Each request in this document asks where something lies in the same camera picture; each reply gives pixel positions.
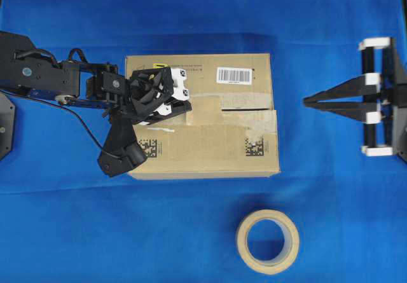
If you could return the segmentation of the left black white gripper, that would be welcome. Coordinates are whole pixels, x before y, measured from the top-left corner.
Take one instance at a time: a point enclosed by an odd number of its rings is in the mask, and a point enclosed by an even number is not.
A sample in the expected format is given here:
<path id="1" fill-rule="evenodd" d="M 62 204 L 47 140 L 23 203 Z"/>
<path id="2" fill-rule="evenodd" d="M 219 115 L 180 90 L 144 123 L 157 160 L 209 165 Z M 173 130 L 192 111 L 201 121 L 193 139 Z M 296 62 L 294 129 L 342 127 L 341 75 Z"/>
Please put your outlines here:
<path id="1" fill-rule="evenodd" d="M 153 125 L 192 110 L 184 69 L 161 67 L 134 71 L 129 78 L 134 125 Z"/>

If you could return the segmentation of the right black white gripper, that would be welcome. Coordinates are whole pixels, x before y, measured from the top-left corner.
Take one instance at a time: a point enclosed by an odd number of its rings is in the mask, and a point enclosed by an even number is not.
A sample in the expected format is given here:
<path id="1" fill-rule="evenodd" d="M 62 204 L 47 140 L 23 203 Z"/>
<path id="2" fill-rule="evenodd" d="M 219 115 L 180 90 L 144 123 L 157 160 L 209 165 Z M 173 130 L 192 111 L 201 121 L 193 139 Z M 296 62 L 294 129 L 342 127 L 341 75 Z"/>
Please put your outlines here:
<path id="1" fill-rule="evenodd" d="M 366 38 L 359 43 L 362 76 L 333 88 L 305 97 L 305 107 L 338 114 L 363 122 L 363 145 L 366 156 L 406 157 L 406 69 L 397 54 L 392 37 Z M 362 95 L 365 86 L 372 94 L 362 96 L 372 104 L 366 113 L 362 102 L 319 102 Z"/>

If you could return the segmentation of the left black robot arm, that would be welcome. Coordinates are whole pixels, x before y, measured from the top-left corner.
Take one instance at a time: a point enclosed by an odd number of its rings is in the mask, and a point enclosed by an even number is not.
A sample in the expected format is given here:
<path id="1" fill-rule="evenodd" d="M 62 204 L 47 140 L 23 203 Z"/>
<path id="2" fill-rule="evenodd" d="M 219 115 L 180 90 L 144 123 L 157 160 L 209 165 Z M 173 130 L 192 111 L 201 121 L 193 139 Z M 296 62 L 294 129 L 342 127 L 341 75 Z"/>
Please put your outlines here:
<path id="1" fill-rule="evenodd" d="M 139 69 L 130 77 L 116 65 L 87 61 L 73 48 L 65 60 L 24 35 L 1 32 L 1 89 L 62 106 L 103 109 L 112 125 L 152 125 L 192 110 L 186 71 Z"/>

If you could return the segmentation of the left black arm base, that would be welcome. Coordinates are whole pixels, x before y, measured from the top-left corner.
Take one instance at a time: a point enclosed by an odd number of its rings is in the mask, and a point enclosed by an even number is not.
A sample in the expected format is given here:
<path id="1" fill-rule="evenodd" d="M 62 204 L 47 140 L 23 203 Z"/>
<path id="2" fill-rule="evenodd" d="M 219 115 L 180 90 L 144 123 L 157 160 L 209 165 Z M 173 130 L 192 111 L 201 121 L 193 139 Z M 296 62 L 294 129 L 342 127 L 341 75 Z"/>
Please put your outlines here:
<path id="1" fill-rule="evenodd" d="M 13 149 L 15 106 L 4 93 L 0 97 L 0 159 Z"/>

